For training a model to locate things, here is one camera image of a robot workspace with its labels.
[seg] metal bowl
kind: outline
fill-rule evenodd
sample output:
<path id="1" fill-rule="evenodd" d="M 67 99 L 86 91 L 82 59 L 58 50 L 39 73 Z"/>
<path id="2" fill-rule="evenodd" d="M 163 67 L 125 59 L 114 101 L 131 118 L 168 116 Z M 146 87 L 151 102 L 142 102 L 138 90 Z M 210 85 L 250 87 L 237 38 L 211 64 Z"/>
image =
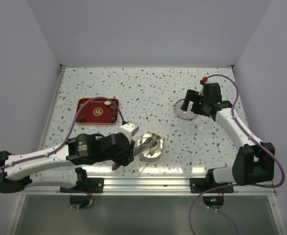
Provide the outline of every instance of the metal bowl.
<path id="1" fill-rule="evenodd" d="M 139 147 L 150 137 L 156 139 L 155 146 L 144 150 L 143 152 L 139 153 L 138 156 L 145 162 L 153 163 L 161 158 L 163 151 L 163 139 L 155 133 L 145 133 L 138 139 L 137 146 Z"/>
<path id="2" fill-rule="evenodd" d="M 187 111 L 181 110 L 181 107 L 182 107 L 183 103 L 184 103 L 184 99 L 180 99 L 180 100 L 178 100 L 178 101 L 176 102 L 176 104 L 174 105 L 174 111 L 175 111 L 176 115 L 177 115 L 179 118 L 182 118 L 182 119 L 185 119 L 185 120 L 191 120 L 191 119 L 195 118 L 195 117 L 196 117 L 196 114 L 194 114 L 194 113 L 191 111 L 193 102 L 189 101 Z"/>

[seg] small red tray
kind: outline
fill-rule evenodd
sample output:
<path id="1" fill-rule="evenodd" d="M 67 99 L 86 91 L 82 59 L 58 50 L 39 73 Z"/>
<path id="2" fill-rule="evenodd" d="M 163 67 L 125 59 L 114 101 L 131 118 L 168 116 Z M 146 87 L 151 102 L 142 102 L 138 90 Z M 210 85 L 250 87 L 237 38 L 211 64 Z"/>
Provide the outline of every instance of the small red tray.
<path id="1" fill-rule="evenodd" d="M 79 108 L 90 98 L 80 99 L 77 105 L 76 113 Z M 118 99 L 111 99 L 117 105 L 119 105 Z M 110 105 L 105 105 L 105 99 L 99 99 L 97 101 L 92 101 L 87 104 L 87 106 L 80 112 L 76 122 L 80 124 L 114 124 L 118 121 L 118 110 L 110 109 Z M 117 113 L 116 121 L 112 121 L 113 112 Z"/>

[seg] terrazzo surface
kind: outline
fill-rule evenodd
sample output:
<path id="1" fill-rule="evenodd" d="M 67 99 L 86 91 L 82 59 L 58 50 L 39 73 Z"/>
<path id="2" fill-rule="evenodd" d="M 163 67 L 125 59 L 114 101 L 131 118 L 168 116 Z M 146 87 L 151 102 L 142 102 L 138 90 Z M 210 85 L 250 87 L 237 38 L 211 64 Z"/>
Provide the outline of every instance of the terrazzo surface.
<path id="1" fill-rule="evenodd" d="M 111 161 L 85 166 L 88 175 L 199 177 L 209 168 L 232 165 L 237 151 L 216 122 L 202 116 L 180 119 L 173 107 L 188 89 L 201 89 L 202 77 L 216 73 L 234 80 L 231 68 L 66 68 L 45 147 L 59 144 L 66 136 L 81 98 L 116 97 L 125 120 L 140 126 L 134 140 L 146 132 L 157 133 L 165 140 L 164 153 L 154 163 L 135 157 L 116 171 L 111 170 Z M 235 100 L 236 91 L 229 81 L 221 77 L 210 81 L 220 83 L 223 100 Z M 236 110 L 247 124 L 240 99 Z M 71 137 L 117 133 L 118 125 L 120 116 L 114 125 L 75 124 Z"/>

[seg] white wall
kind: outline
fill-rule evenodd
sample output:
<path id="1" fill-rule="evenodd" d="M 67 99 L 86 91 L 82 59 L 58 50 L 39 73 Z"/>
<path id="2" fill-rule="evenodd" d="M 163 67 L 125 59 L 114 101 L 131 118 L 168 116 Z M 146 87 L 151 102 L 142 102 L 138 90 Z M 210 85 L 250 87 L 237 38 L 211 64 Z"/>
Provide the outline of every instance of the white wall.
<path id="1" fill-rule="evenodd" d="M 36 150 L 58 67 L 27 2 L 0 0 L 0 151 Z M 0 194 L 0 235 L 15 198 Z"/>
<path id="2" fill-rule="evenodd" d="M 277 193 L 287 224 L 287 0 L 272 0 L 235 76 L 251 128 L 274 144 L 285 169 L 286 181 Z"/>
<path id="3" fill-rule="evenodd" d="M 270 0 L 28 0 L 59 63 L 225 66 Z"/>

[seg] purple cable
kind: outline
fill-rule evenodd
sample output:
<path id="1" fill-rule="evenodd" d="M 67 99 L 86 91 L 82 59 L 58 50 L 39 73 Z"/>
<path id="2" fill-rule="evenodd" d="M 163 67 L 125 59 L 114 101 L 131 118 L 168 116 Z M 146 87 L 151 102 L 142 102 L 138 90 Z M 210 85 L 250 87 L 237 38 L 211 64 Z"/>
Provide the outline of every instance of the purple cable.
<path id="1" fill-rule="evenodd" d="M 74 120 L 73 120 L 73 122 L 72 122 L 72 125 L 71 125 L 71 127 L 70 127 L 70 130 L 69 130 L 68 134 L 66 135 L 65 139 L 63 140 L 63 142 L 60 144 L 60 146 L 58 146 L 55 150 L 53 150 L 53 151 L 47 153 L 48 155 L 52 155 L 52 154 L 56 153 L 57 151 L 59 151 L 59 150 L 66 144 L 67 140 L 70 138 L 70 135 L 71 135 L 71 133 L 72 133 L 72 130 L 73 130 L 74 126 L 75 126 L 75 121 L 77 120 L 77 118 L 78 118 L 80 112 L 86 107 L 86 105 L 87 105 L 89 102 L 95 101 L 95 100 L 97 100 L 97 99 L 104 99 L 104 100 L 110 101 L 110 102 L 116 107 L 117 111 L 120 113 L 120 118 L 122 119 L 122 122 L 125 122 L 124 117 L 123 117 L 123 115 L 122 115 L 122 112 L 120 111 L 118 105 L 117 105 L 114 101 L 112 101 L 112 100 L 110 100 L 110 99 L 108 99 L 108 98 L 105 98 L 105 97 L 100 97 L 100 96 L 99 96 L 99 97 L 95 97 L 95 98 L 91 98 L 91 99 L 87 100 L 87 101 L 79 108 L 77 114 L 76 114 L 75 117 L 74 117 Z M 41 154 L 41 155 L 37 155 L 37 156 L 31 157 L 31 158 L 21 159 L 21 160 L 12 162 L 12 163 L 13 163 L 14 165 L 16 165 L 16 164 L 18 164 L 18 163 L 23 163 L 23 162 L 26 162 L 26 161 L 30 161 L 30 160 L 34 160 L 34 159 L 38 159 L 38 158 L 43 158 L 43 157 L 47 157 L 47 156 L 46 156 L 45 154 Z M 0 167 L 0 170 L 5 169 L 5 168 L 7 168 L 7 167 L 9 167 L 9 165 L 3 165 L 3 166 Z"/>
<path id="2" fill-rule="evenodd" d="M 237 186 L 237 184 L 233 184 L 233 185 L 222 185 L 222 186 L 218 186 L 216 188 L 211 188 L 207 191 L 204 191 L 202 192 L 201 194 L 199 194 L 198 196 L 196 196 L 196 198 L 192 201 L 191 203 L 191 206 L 189 207 L 189 212 L 188 212 L 188 222 L 189 222 L 189 226 L 191 228 L 191 231 L 192 231 L 192 234 L 193 235 L 197 235 L 195 230 L 193 229 L 192 227 L 192 223 L 191 223 L 191 211 L 192 211 L 192 208 L 194 206 L 194 204 L 196 203 L 196 201 L 203 195 L 203 194 L 206 194 L 206 193 L 209 193 L 209 192 L 212 192 L 212 191 L 215 191 L 215 190 L 219 190 L 219 189 L 224 189 L 224 188 L 231 188 L 231 187 L 234 187 L 234 186 Z M 236 235 L 239 235 L 239 229 L 238 229 L 238 225 L 236 224 L 235 220 L 232 219 L 227 213 L 223 212 L 223 211 L 217 211 L 221 214 L 223 214 L 224 216 L 228 217 L 234 224 L 235 228 L 236 228 Z"/>
<path id="3" fill-rule="evenodd" d="M 235 89 L 236 89 L 236 99 L 235 99 L 235 101 L 234 101 L 234 103 L 233 103 L 233 105 L 232 105 L 232 109 L 231 109 L 233 119 L 235 120 L 237 126 L 243 131 L 243 133 L 244 133 L 247 137 L 249 137 L 249 138 L 252 140 L 253 143 L 255 143 L 257 146 L 259 146 L 263 151 L 265 151 L 265 152 L 276 162 L 276 164 L 278 165 L 278 167 L 279 167 L 279 169 L 280 169 L 280 171 L 281 171 L 281 174 L 282 174 L 281 181 L 280 181 L 278 184 L 276 184 L 276 185 L 259 185 L 259 184 L 252 184 L 252 185 L 258 186 L 258 187 L 263 187 L 263 188 L 277 188 L 277 187 L 281 186 L 281 185 L 284 183 L 284 181 L 285 181 L 285 172 L 284 172 L 284 169 L 283 169 L 283 166 L 281 165 L 281 163 L 280 163 L 280 162 L 278 161 L 278 159 L 277 159 L 269 150 L 267 150 L 262 144 L 260 144 L 259 142 L 257 142 L 253 137 L 250 137 L 250 134 L 249 134 L 249 133 L 245 130 L 245 128 L 240 124 L 240 122 L 237 120 L 237 118 L 234 117 L 234 115 L 235 115 L 235 112 L 234 112 L 235 105 L 236 105 L 236 103 L 237 103 L 237 101 L 238 101 L 238 98 L 239 98 L 239 92 L 238 92 L 238 87 L 237 87 L 236 83 L 235 83 L 232 79 L 230 79 L 229 77 L 227 77 L 227 76 L 225 76 L 225 75 L 222 75 L 222 74 L 213 74 L 213 75 L 208 76 L 207 79 L 209 79 L 209 78 L 211 78 L 211 77 L 215 77 L 215 76 L 220 76 L 220 77 L 226 78 L 227 80 L 229 80 L 229 81 L 234 85 L 234 87 L 235 87 Z M 190 228 L 191 228 L 191 231 L 192 231 L 192 233 L 193 233 L 194 235 L 196 235 L 196 232 L 195 232 L 195 230 L 193 229 L 192 224 L 191 224 L 191 211 L 192 211 L 192 208 L 193 208 L 195 202 L 196 202 L 203 194 L 205 194 L 205 193 L 212 192 L 212 191 L 215 191 L 215 190 L 217 190 L 217 189 L 230 188 L 230 187 L 233 187 L 233 186 L 237 186 L 237 184 L 224 185 L 224 186 L 219 186 L 219 187 L 216 187 L 216 188 L 209 189 L 209 190 L 204 191 L 204 192 L 202 192 L 201 194 L 199 194 L 199 195 L 193 200 L 193 202 L 191 203 L 191 206 L 190 206 L 190 208 L 189 208 L 188 221 L 189 221 L 189 226 L 190 226 Z M 218 212 L 220 212 L 221 214 L 225 215 L 226 217 L 228 217 L 228 218 L 233 222 L 234 226 L 236 227 L 236 234 L 238 235 L 238 234 L 239 234 L 239 229 L 238 229 L 238 226 L 237 226 L 235 220 L 232 219 L 228 214 L 226 214 L 226 213 L 223 212 L 223 211 L 218 211 Z"/>

